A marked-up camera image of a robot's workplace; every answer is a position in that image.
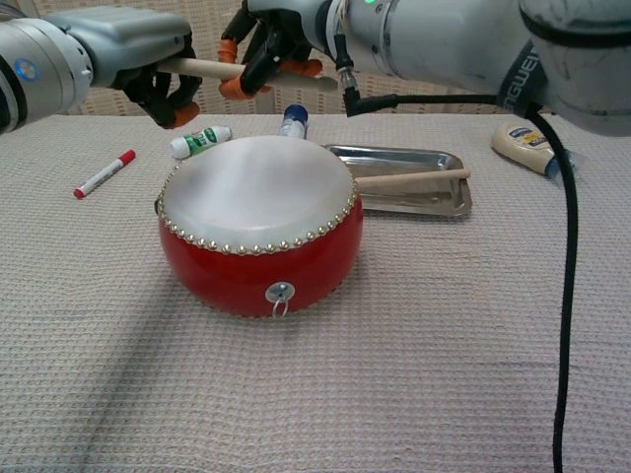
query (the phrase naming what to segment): blue cap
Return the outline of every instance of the blue cap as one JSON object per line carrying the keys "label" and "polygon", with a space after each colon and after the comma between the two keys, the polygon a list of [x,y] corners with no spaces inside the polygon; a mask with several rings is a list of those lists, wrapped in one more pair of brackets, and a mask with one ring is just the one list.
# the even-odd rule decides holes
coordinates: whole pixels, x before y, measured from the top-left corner
{"label": "blue cap", "polygon": [[289,105],[285,109],[285,118],[291,118],[292,120],[300,121],[303,124],[307,124],[307,120],[309,119],[309,114],[307,113],[307,109],[302,105]]}

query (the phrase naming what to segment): red marker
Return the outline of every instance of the red marker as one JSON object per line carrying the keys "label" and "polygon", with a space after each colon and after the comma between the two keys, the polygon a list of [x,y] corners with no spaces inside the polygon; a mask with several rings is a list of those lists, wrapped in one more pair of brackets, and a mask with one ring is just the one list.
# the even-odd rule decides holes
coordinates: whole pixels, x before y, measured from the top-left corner
{"label": "red marker", "polygon": [[110,165],[104,167],[95,175],[90,177],[90,179],[88,179],[80,187],[77,187],[74,192],[75,197],[83,199],[86,195],[131,163],[134,158],[136,158],[136,152],[134,150],[129,150],[121,157],[115,159]]}

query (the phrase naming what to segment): beige tablecloth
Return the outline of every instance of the beige tablecloth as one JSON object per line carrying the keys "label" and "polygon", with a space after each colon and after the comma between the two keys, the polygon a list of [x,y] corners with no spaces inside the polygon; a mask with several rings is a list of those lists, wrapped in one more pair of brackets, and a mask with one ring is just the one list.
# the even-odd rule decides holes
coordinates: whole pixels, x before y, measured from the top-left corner
{"label": "beige tablecloth", "polygon": [[[551,471],[562,189],[495,156],[504,116],[314,116],[319,143],[439,149],[472,169],[462,220],[369,212],[339,291],[278,322],[174,278],[153,202],[169,141],[279,116],[53,117],[0,137],[2,471]],[[553,123],[590,158],[565,457],[631,471],[631,140]],[[129,148],[83,201],[72,191]]]}

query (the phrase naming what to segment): robotic hand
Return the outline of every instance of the robotic hand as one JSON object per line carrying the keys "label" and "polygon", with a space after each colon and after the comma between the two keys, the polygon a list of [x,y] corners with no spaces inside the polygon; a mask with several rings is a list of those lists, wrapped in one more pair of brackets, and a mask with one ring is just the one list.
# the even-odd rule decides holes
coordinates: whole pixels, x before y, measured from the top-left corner
{"label": "robotic hand", "polygon": [[195,57],[191,38],[182,17],[129,7],[0,23],[0,134],[80,104],[90,87],[124,91],[164,128],[183,125],[199,112],[201,79],[179,76],[169,95],[157,64]]}
{"label": "robotic hand", "polygon": [[547,106],[600,135],[631,135],[631,2],[611,0],[244,0],[223,39],[257,27],[243,74],[222,94],[261,90],[312,49],[335,62],[349,116],[401,103],[361,100],[354,71],[486,94],[519,116]]}

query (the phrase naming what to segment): wooden drumstick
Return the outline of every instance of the wooden drumstick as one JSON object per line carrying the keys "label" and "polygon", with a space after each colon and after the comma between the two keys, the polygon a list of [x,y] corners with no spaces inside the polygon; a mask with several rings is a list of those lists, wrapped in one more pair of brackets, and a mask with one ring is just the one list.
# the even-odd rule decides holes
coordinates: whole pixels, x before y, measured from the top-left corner
{"label": "wooden drumstick", "polygon": [[[207,61],[203,59],[171,58],[158,66],[159,72],[184,76],[207,77],[226,81],[239,76],[245,69],[242,64]],[[337,81],[330,77],[309,77],[293,72],[279,72],[269,81],[268,86],[290,87],[295,89],[316,89],[319,92],[336,92]]]}
{"label": "wooden drumstick", "polygon": [[470,169],[432,170],[428,172],[410,172],[406,174],[372,175],[357,177],[357,185],[360,192],[377,191],[383,187],[397,185],[416,184],[436,180],[468,179],[471,176]]}

